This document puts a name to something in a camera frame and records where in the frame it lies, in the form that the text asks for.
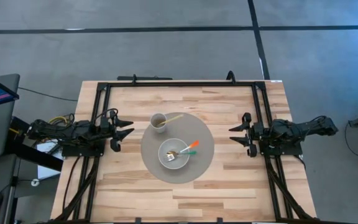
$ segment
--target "gray floor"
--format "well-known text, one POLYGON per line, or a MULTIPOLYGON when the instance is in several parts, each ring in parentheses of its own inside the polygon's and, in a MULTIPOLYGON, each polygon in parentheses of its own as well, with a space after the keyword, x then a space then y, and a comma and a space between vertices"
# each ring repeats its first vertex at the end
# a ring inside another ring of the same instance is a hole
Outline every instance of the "gray floor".
MULTIPOLYGON (((260 26, 358 25, 358 1, 254 2, 260 26)), ((0 0, 0 29, 251 24, 245 0, 0 0)), ((333 137, 311 136, 303 143, 318 216, 358 223, 358 157, 344 142, 346 121, 358 117, 358 30, 261 35, 271 79, 284 81, 293 120, 325 114, 340 129, 333 137)), ((252 31, 0 35, 0 75, 19 73, 21 86, 66 98, 78 97, 83 80, 133 73, 217 79, 228 70, 237 79, 262 79, 252 31)), ((28 122, 75 110, 75 103, 19 94, 14 114, 28 122)), ((350 129, 348 139, 358 152, 358 129, 350 129)), ((34 166, 25 166, 27 179, 35 175, 34 166)), ((17 217, 46 220, 56 183, 22 198, 17 217), (33 200, 42 205, 31 207, 33 200)))

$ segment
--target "green handle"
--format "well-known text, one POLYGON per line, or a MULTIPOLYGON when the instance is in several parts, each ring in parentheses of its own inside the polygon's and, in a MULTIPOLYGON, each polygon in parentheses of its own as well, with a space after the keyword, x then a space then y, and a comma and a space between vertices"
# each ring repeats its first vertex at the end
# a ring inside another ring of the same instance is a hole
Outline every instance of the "green handle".
POLYGON ((186 155, 186 154, 195 155, 195 154, 197 154, 197 151, 183 152, 183 153, 180 153, 180 154, 181 154, 181 155, 186 155))

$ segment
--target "gray placemat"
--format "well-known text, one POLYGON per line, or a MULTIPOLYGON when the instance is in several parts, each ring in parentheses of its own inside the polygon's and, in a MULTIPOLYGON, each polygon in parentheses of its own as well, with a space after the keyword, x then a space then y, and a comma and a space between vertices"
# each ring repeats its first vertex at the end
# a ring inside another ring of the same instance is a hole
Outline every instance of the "gray placemat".
MULTIPOLYGON (((166 114, 167 119, 182 113, 166 114)), ((201 176, 211 164, 214 156, 214 139, 208 127, 198 119, 188 113, 184 113, 182 118, 167 123, 164 133, 157 133, 149 125, 142 138, 141 153, 143 162, 156 178, 173 184, 183 184, 195 180, 201 176), (178 138, 190 145, 195 140, 200 144, 193 150, 197 154, 190 157, 188 163, 177 170, 170 170, 161 165, 158 160, 158 149, 165 140, 178 138)))

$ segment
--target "white bowl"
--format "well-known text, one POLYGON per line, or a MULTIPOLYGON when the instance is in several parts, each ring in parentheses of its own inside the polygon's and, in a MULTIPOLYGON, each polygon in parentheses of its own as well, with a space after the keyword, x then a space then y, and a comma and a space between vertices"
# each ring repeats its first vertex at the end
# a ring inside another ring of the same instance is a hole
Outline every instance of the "white bowl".
POLYGON ((185 148, 187 148, 187 144, 184 141, 177 138, 167 139, 161 143, 160 148, 158 149, 158 159, 160 163, 168 169, 180 169, 189 161, 189 154, 178 155, 177 159, 170 162, 165 162, 164 157, 169 151, 179 152, 185 148))

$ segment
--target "white cup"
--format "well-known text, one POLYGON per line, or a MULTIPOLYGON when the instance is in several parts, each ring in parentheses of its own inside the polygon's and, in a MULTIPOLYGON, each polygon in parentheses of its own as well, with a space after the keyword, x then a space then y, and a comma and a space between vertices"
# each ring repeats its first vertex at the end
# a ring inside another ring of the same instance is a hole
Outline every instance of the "white cup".
POLYGON ((162 113, 156 113, 150 118, 150 124, 152 125, 153 129, 158 133, 163 133, 165 128, 167 128, 167 124, 164 123, 159 125, 161 122, 167 120, 167 117, 162 113))

